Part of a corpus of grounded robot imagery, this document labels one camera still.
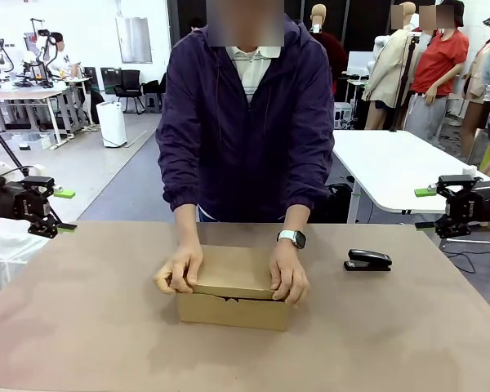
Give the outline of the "person's right hand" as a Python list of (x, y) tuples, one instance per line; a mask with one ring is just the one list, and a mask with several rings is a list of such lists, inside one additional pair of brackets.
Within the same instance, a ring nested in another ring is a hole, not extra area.
[(166, 294), (193, 293), (202, 263), (203, 251), (199, 243), (182, 244), (154, 275), (154, 283)]

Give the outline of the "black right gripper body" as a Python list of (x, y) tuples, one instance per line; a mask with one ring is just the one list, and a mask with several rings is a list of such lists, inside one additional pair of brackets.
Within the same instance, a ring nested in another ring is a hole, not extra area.
[(472, 189), (450, 187), (453, 196), (446, 198), (446, 215), (467, 224), (490, 222), (490, 181), (478, 181)]

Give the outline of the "person's left hand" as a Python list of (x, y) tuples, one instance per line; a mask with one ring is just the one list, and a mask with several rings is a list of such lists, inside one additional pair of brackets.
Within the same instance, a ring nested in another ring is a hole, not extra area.
[(298, 258), (297, 248), (288, 240), (280, 240), (269, 263), (271, 290), (275, 301), (298, 306), (308, 295), (310, 283)]

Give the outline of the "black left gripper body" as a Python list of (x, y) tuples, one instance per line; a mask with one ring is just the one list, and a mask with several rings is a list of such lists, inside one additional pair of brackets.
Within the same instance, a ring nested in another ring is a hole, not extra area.
[(51, 179), (7, 181), (2, 187), (2, 218), (38, 223), (51, 216)]

